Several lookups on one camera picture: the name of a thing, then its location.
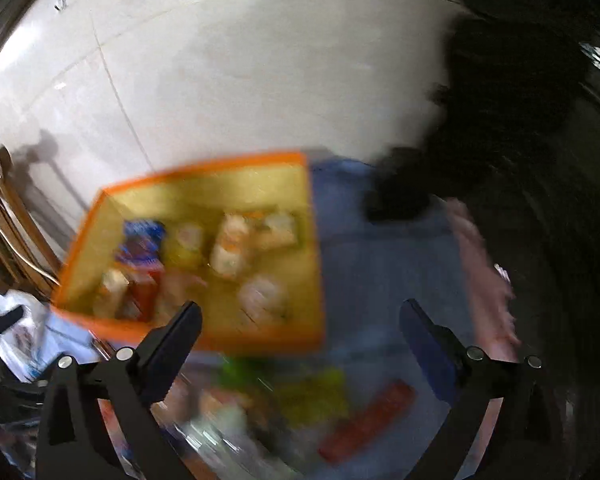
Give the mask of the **red chocolate bar wrapper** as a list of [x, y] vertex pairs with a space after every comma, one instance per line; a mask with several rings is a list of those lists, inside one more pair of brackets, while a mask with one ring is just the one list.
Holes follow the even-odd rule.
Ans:
[[318, 455], [330, 464], [339, 464], [364, 450], [383, 434], [416, 399], [416, 391], [397, 379], [372, 402], [328, 436], [318, 447]]

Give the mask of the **red snack bag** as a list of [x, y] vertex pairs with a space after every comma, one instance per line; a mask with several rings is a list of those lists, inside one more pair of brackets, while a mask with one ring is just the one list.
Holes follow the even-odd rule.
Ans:
[[138, 271], [132, 274], [130, 297], [137, 310], [137, 321], [149, 322], [154, 317], [162, 276], [161, 270]]

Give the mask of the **green snack packet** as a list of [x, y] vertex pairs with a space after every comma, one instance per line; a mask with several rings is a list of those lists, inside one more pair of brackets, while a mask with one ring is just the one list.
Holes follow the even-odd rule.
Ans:
[[223, 389], [252, 391], [262, 387], [266, 375], [265, 362], [258, 359], [226, 356], [218, 374], [218, 384]]

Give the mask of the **blue snack bag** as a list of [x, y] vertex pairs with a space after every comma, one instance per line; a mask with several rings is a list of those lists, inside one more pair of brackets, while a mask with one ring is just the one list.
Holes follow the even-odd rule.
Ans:
[[133, 268], [158, 268], [166, 227], [160, 221], [124, 220], [123, 240], [114, 255], [117, 262]]

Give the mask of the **yellow snack packet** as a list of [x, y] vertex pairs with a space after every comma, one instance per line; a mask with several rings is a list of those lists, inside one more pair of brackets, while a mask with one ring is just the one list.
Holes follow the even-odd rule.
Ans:
[[272, 398], [291, 428], [303, 428], [345, 419], [350, 413], [346, 376], [338, 368], [278, 382]]

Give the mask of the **clear white candy bag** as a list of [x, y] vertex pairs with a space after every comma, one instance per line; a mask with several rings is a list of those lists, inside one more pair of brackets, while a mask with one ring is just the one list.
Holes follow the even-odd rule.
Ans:
[[278, 322], [286, 315], [286, 289], [268, 275], [248, 278], [240, 286], [237, 299], [245, 316], [257, 325]]

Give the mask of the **orange white snack packet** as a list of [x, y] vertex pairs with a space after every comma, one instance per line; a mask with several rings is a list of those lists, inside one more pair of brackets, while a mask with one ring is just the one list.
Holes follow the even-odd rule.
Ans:
[[242, 214], [226, 214], [210, 255], [214, 273], [236, 280], [245, 270], [251, 252], [252, 226]]

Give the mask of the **white plastic bag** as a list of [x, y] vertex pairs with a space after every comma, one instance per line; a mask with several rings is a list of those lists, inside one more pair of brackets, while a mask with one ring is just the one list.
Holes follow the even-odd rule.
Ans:
[[35, 296], [20, 290], [0, 295], [0, 315], [16, 307], [23, 308], [23, 315], [0, 335], [0, 358], [22, 382], [33, 382], [54, 359], [46, 346], [50, 310]]

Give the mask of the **brown wooden chair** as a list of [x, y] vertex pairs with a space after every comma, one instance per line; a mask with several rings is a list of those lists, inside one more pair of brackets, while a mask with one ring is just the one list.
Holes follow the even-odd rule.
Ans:
[[59, 258], [9, 177], [12, 158], [0, 148], [0, 263], [12, 286], [49, 300], [59, 286]]

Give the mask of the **pink patterned cloth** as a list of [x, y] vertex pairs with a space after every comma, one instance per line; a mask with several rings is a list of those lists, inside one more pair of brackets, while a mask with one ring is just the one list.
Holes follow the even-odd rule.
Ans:
[[515, 298], [508, 276], [492, 262], [467, 206], [456, 198], [443, 206], [460, 251], [475, 345], [491, 359], [517, 362], [520, 340], [508, 310]]

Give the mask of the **blue tablecloth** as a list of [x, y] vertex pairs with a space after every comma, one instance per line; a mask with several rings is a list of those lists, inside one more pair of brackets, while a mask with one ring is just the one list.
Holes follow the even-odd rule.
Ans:
[[288, 152], [201, 162], [104, 188], [70, 249], [50, 304], [57, 315], [100, 338], [136, 344], [147, 333], [145, 324], [96, 320], [91, 306], [124, 220], [198, 218], [213, 224], [226, 210], [289, 209], [298, 218], [299, 246], [252, 267], [284, 284], [289, 321], [247, 330], [239, 322], [232, 283], [208, 278], [200, 300], [204, 326], [197, 363], [213, 365], [232, 354], [269, 358], [286, 373], [333, 366], [343, 372], [356, 408], [397, 380], [415, 390], [415, 402], [337, 465], [318, 456], [316, 428], [284, 432], [280, 457], [208, 430], [202, 454], [230, 479], [402, 479], [449, 413], [400, 331], [402, 304], [416, 300], [465, 344], [474, 329], [460, 248], [443, 206], [431, 206], [413, 222], [373, 224], [362, 205], [371, 183], [372, 168], [362, 162], [309, 162]]

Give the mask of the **orange cardboard box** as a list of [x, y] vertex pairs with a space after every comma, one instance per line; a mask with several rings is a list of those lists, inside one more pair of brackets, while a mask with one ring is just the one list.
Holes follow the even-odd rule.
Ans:
[[[210, 266], [226, 214], [242, 214], [252, 226], [248, 263], [236, 280], [221, 278]], [[137, 219], [166, 227], [158, 268], [124, 266], [114, 258], [123, 221]], [[161, 287], [154, 317], [140, 322], [131, 278], [150, 270], [162, 271]], [[260, 274], [286, 289], [286, 315], [272, 324], [251, 322], [237, 299], [240, 286]], [[321, 263], [305, 154], [200, 162], [99, 191], [61, 271], [53, 310], [100, 338], [135, 344], [171, 321], [186, 301], [201, 308], [199, 350], [286, 356], [321, 348]]]

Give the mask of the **dark carved wooden furniture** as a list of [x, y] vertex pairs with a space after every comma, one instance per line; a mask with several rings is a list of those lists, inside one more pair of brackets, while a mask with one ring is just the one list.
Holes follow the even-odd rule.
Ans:
[[463, 202], [554, 392], [563, 479], [600, 479], [600, 0], [463, 0], [440, 119], [383, 157], [367, 218]]

